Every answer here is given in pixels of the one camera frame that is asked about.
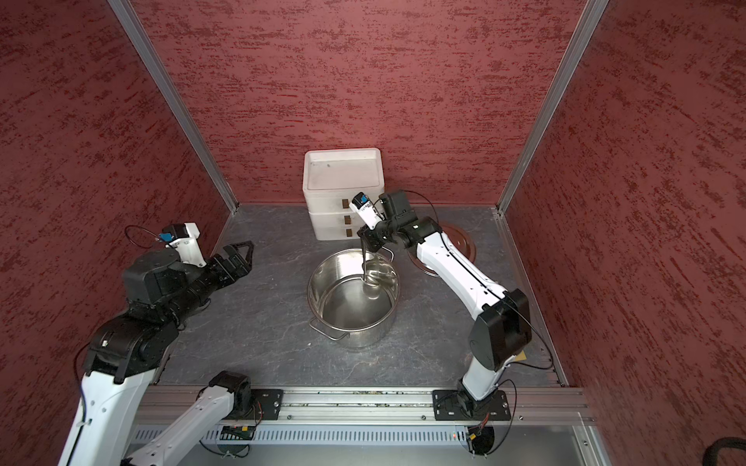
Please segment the metal ladle spoon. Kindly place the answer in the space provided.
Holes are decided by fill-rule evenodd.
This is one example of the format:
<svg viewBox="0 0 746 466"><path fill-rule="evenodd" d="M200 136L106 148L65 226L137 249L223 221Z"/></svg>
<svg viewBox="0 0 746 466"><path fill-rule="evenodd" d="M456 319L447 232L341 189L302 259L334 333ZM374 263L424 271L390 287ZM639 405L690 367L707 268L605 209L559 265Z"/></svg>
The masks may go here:
<svg viewBox="0 0 746 466"><path fill-rule="evenodd" d="M398 288L398 276L392 260L378 252L363 250L363 291L375 294Z"/></svg>

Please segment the stainless steel pot lid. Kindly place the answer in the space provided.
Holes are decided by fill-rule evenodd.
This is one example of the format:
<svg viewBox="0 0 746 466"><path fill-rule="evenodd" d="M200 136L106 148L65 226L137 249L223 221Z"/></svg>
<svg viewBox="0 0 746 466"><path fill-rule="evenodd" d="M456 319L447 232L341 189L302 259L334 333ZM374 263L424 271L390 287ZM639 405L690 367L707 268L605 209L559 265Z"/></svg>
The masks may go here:
<svg viewBox="0 0 746 466"><path fill-rule="evenodd" d="M467 233L464 229L460 228L458 225L447 223L447 221L441 223L440 226L442 227L443 232L448 235L451 243L457 248L457 250L469 262L474 263L477 256L477 248L470 234ZM417 254L415 254L415 252L408 252L408 256L412 263L421 271L423 271L425 275L435 278L439 277L439 275L434 270L427 267L423 262L421 262L421 260L419 260L419 258L417 258Z"/></svg>

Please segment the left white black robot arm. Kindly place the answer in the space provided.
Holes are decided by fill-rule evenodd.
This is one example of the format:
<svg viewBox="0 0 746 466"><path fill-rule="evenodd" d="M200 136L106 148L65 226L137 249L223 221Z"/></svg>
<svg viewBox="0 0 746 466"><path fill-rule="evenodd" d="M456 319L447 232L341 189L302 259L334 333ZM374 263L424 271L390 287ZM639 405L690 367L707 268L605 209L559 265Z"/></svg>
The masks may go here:
<svg viewBox="0 0 746 466"><path fill-rule="evenodd" d="M85 348L77 409L62 465L177 465L216 424L258 411L248 377L223 371L196 401L144 448L129 454L140 403L186 320L211 295L249 275L254 245L228 245L204 265L171 248L138 257L122 274L124 312L102 324Z"/></svg>

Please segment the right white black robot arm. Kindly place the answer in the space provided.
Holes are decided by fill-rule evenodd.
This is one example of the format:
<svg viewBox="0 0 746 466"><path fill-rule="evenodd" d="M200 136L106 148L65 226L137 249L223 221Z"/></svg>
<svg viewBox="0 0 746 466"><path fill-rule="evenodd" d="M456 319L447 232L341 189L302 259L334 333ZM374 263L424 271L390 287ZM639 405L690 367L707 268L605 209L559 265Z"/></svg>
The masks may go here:
<svg viewBox="0 0 746 466"><path fill-rule="evenodd" d="M482 408L497 389L504 370L532 341L530 303L518 290L507 290L482 273L450 240L432 217L419 217L403 190L382 194L377 202L358 193L350 207L364 225L359 237L369 252L402 244L435 272L473 318L470 365L454 398L464 413Z"/></svg>

